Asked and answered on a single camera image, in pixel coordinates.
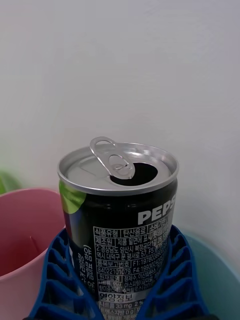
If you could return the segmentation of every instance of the can lid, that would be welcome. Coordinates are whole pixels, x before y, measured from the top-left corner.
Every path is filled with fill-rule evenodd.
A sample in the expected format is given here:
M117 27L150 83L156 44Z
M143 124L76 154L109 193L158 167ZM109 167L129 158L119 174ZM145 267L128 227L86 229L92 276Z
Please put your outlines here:
M88 194L131 196L167 186L178 171L178 161L167 151L98 137L63 157L57 173L67 185Z

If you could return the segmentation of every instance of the pull tab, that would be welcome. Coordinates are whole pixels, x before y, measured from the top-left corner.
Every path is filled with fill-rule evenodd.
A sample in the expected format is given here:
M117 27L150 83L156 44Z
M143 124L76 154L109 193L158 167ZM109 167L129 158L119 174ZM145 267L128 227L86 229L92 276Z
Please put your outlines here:
M99 142L108 142L115 148L114 150L107 153L98 152L96 149L96 145ZM134 164L129 160L127 155L121 150L118 144L112 139L107 138L106 136L99 136L97 138L94 138L90 142L90 149L111 176L118 179L132 179L132 177L134 176ZM125 164L110 164L110 157L112 156L120 157L125 162Z

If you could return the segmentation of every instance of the aluminum can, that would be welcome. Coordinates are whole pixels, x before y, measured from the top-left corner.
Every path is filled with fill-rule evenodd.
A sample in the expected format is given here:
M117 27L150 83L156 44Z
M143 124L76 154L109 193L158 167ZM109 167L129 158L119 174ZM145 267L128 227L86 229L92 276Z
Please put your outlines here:
M178 171L167 151L107 137L59 162L69 256L106 320L134 319L163 270Z

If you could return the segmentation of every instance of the nutrition information label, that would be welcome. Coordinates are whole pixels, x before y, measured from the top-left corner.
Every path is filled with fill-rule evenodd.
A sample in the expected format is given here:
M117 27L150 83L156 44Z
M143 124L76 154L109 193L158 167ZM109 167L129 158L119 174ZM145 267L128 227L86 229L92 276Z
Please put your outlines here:
M99 308L106 320L137 316L161 272L168 216L134 228L93 227Z

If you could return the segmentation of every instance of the pink container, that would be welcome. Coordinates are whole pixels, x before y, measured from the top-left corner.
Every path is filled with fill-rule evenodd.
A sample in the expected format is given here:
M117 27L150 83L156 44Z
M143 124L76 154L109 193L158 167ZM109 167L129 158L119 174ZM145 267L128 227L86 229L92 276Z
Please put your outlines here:
M45 253L64 227L60 195L43 188L0 196L0 319L22 320L40 288Z

